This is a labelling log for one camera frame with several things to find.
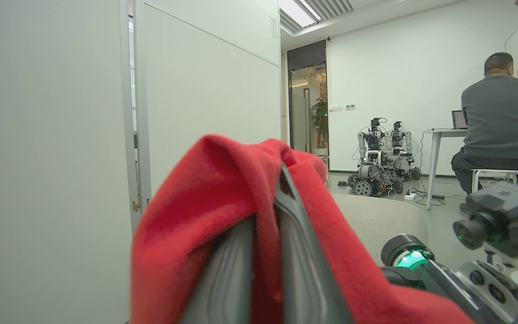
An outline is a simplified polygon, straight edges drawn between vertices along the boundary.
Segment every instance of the seated man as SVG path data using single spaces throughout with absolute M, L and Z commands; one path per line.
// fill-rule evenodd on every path
M 473 169 L 518 170 L 518 78 L 513 73 L 509 54 L 493 54 L 485 62 L 485 78 L 463 92 L 467 136 L 451 164 L 467 193 Z M 469 211 L 466 203 L 460 209 Z

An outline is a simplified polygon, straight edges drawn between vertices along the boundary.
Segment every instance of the man's back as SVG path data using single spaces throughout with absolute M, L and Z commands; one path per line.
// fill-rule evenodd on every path
M 518 79 L 488 76 L 463 92 L 468 129 L 464 153 L 487 158 L 518 158 Z

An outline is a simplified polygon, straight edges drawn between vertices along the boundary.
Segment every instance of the laptop screen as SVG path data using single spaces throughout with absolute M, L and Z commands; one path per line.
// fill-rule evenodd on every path
M 465 116 L 463 116 L 462 110 L 453 111 L 453 128 L 454 129 L 466 129 L 467 122 Z

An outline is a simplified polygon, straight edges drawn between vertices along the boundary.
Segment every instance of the dark pants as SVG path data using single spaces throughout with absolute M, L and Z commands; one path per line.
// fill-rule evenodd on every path
M 473 188 L 473 172 L 471 170 L 518 170 L 518 158 L 472 156 L 463 153 L 463 149 L 453 156 L 451 164 L 461 187 L 468 194 L 471 193 Z

